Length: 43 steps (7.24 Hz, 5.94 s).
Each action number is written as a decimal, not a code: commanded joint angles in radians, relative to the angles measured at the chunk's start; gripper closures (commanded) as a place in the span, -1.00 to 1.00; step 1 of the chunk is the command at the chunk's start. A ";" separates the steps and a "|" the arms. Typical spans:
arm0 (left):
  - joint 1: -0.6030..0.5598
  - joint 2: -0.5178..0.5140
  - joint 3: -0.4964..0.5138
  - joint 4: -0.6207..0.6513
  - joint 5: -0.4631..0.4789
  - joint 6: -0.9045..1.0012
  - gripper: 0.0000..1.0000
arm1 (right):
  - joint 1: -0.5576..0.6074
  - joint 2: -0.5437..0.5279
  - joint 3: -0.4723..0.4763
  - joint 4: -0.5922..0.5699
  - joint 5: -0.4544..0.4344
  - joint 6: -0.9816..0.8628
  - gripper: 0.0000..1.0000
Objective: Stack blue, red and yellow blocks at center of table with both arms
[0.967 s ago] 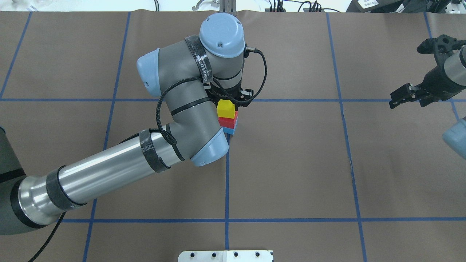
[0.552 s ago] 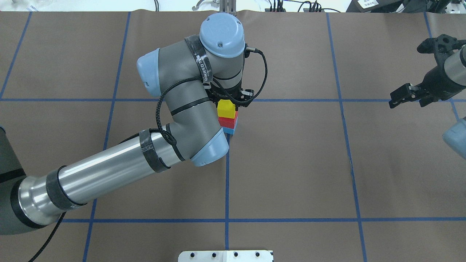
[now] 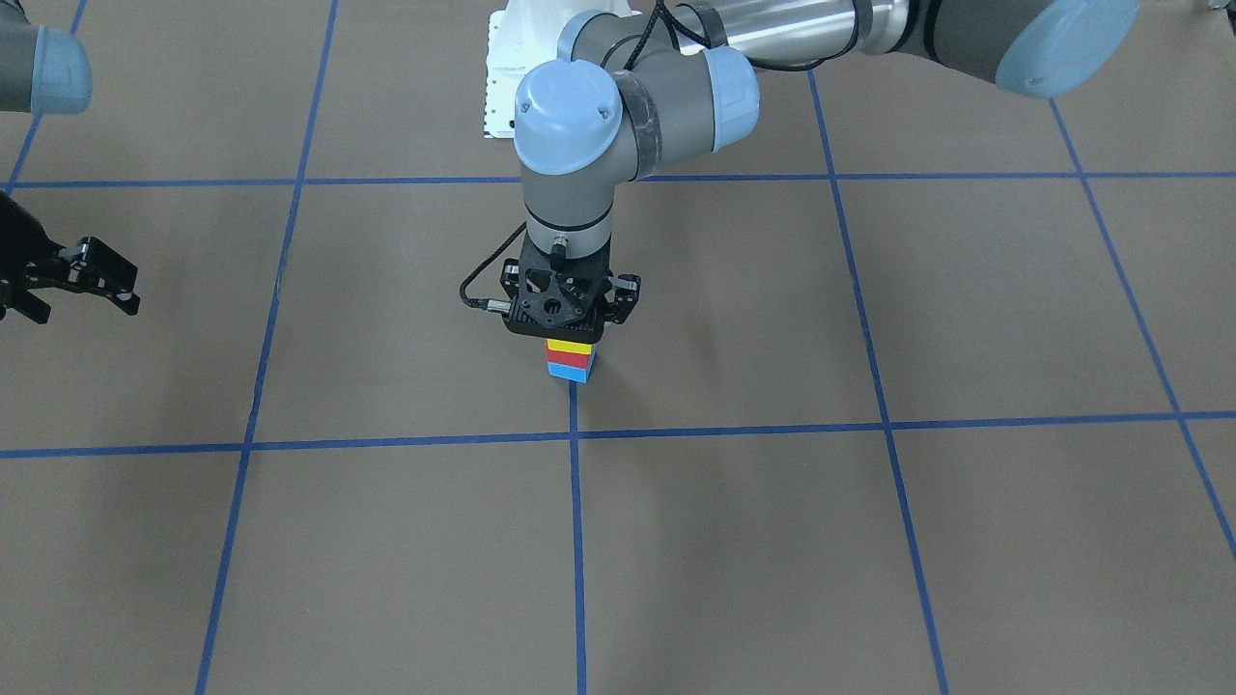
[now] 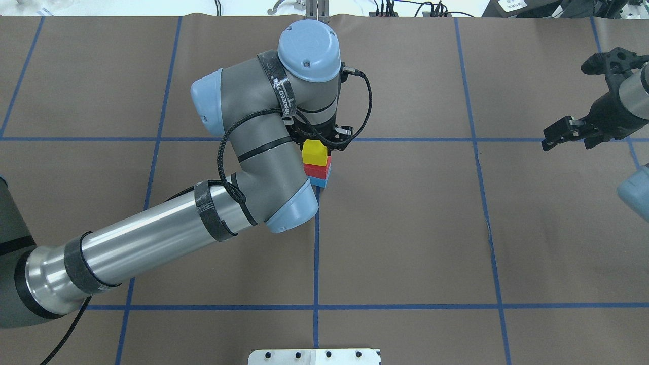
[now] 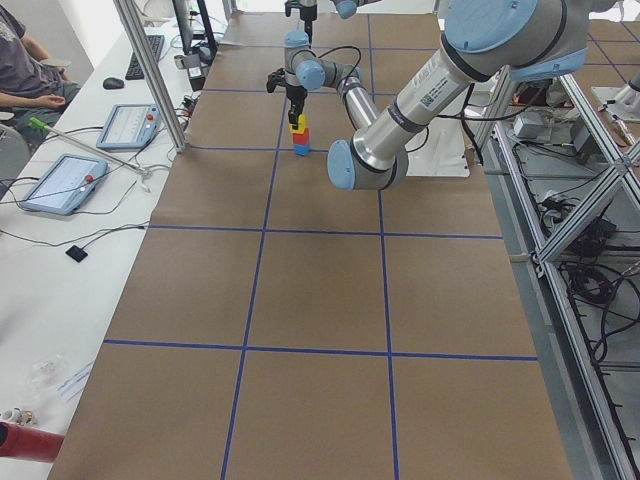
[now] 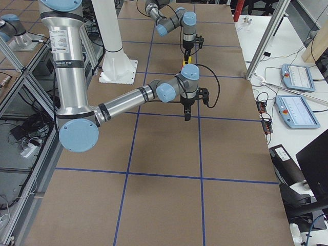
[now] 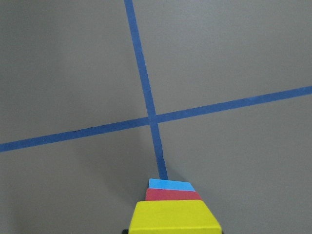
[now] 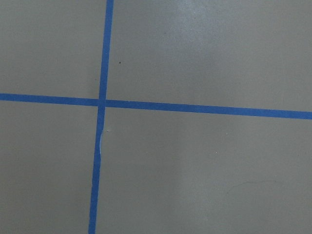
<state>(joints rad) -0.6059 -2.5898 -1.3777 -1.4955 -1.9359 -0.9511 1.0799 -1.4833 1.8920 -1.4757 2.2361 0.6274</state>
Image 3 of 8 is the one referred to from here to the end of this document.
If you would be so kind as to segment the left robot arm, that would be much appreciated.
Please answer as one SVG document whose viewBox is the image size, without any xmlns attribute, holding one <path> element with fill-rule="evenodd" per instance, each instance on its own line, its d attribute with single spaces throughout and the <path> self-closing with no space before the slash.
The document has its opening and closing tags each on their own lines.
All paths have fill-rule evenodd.
<svg viewBox="0 0 1236 695">
<path fill-rule="evenodd" d="M 609 265 L 617 185 L 749 136 L 760 70 L 905 53 L 1005 93 L 1063 96 L 1107 62 L 1138 12 L 1136 1 L 685 1 L 575 14 L 512 98 L 525 219 L 504 296 L 461 301 L 515 334 L 599 343 L 640 294 L 639 277 Z"/>
</svg>

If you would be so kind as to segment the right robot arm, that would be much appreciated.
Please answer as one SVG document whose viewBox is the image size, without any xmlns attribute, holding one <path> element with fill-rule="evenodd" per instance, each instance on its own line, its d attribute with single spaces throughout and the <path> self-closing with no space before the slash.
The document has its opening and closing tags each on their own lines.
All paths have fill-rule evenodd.
<svg viewBox="0 0 1236 695">
<path fill-rule="evenodd" d="M 2 2 L 1 68 L 5 113 L 75 115 L 90 104 L 93 75 L 83 45 L 70 32 L 31 23 L 17 1 Z M 1 194 L 2 317 L 19 313 L 36 324 L 48 322 L 49 305 L 35 296 L 40 289 L 103 296 L 136 317 L 137 277 L 137 265 L 103 240 L 56 242 L 31 211 Z"/>
</svg>

